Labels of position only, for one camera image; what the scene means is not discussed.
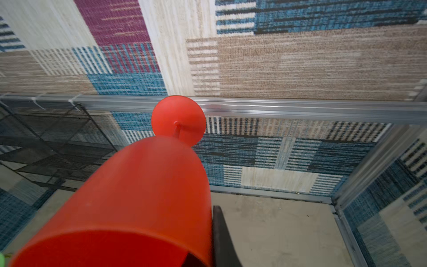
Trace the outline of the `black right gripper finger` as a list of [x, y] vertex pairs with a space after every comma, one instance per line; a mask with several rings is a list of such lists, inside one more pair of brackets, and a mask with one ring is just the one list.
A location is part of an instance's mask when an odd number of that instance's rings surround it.
[[214, 205], [212, 208], [212, 242], [216, 267], [242, 267], [224, 214], [218, 205]]

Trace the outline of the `red plastic wine glass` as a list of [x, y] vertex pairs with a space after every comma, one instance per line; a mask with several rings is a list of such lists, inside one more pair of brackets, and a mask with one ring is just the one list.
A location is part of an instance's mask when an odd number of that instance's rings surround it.
[[154, 136], [107, 160], [10, 261], [12, 267], [211, 267], [209, 181], [193, 146], [201, 107], [161, 100]]

